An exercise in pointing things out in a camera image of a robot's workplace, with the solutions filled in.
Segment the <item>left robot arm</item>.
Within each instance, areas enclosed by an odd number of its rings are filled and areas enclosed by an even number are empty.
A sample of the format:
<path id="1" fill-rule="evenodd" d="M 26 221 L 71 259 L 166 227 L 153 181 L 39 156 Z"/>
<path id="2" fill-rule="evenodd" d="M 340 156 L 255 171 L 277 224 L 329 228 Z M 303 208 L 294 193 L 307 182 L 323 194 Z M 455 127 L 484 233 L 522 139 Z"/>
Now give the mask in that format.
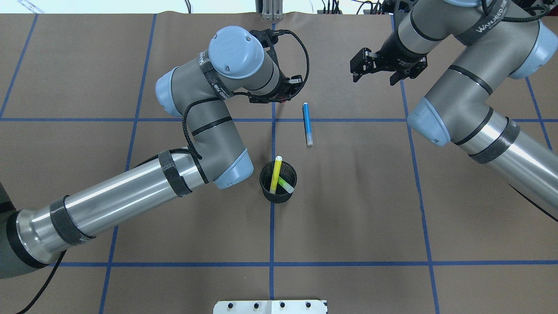
<path id="1" fill-rule="evenodd" d="M 287 77 L 274 45 L 291 30 L 227 26 L 195 59 L 156 82 L 160 105 L 180 117 L 187 141 L 138 166 L 41 209 L 16 210 L 1 189 L 1 278 L 40 270 L 102 232 L 207 183 L 219 189 L 252 175 L 253 163 L 225 101 L 290 101 L 307 76 Z"/>

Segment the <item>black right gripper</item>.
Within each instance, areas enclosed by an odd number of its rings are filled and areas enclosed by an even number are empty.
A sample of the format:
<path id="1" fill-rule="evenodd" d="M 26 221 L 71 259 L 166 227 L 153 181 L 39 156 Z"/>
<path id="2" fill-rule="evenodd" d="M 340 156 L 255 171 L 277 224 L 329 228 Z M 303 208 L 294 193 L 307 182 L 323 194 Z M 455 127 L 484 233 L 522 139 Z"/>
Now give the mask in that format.
<path id="1" fill-rule="evenodd" d="M 377 52 L 361 48 L 350 61 L 350 72 L 353 83 L 357 83 L 365 74 L 393 72 L 389 84 L 394 86 L 401 80 L 417 78 L 427 66 L 427 55 L 406 48 L 398 32 L 394 31 Z"/>

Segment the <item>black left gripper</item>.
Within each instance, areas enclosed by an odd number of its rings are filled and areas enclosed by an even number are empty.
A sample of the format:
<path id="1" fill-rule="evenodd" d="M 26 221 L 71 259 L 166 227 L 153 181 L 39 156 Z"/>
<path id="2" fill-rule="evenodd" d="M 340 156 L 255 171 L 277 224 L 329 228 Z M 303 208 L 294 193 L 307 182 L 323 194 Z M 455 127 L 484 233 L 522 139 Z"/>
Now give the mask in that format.
<path id="1" fill-rule="evenodd" d="M 279 67 L 277 52 L 274 46 L 277 44 L 279 37 L 285 34 L 289 34 L 294 37 L 301 48 L 304 48 L 303 42 L 300 40 L 299 36 L 291 30 L 251 30 L 250 34 L 257 38 L 263 48 L 268 49 L 266 53 L 277 67 L 278 75 L 277 79 L 271 79 L 271 83 L 275 82 L 275 84 L 272 84 L 273 89 L 270 92 L 263 95 L 256 95 L 254 91 L 249 91 L 249 102 L 261 104 L 278 102 L 281 97 L 288 97 L 289 101 L 291 101 L 291 99 L 293 99 L 301 91 L 301 89 L 303 89 L 304 79 L 301 75 L 295 75 L 293 77 L 285 76 Z"/>

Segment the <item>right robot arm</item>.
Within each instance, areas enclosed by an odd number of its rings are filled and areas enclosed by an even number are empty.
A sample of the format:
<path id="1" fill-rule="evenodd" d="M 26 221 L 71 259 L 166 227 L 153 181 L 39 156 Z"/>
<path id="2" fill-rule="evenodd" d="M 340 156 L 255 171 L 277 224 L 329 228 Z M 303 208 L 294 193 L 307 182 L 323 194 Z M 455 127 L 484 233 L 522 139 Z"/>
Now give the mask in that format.
<path id="1" fill-rule="evenodd" d="M 465 46 L 408 115 L 431 143 L 454 143 L 500 173 L 522 197 L 557 219 L 557 156 L 486 100 L 506 79 L 524 79 L 557 51 L 557 35 L 512 0 L 418 0 L 377 52 L 350 61 L 353 81 L 391 72 L 390 84 L 416 78 L 427 54 L 454 36 Z"/>

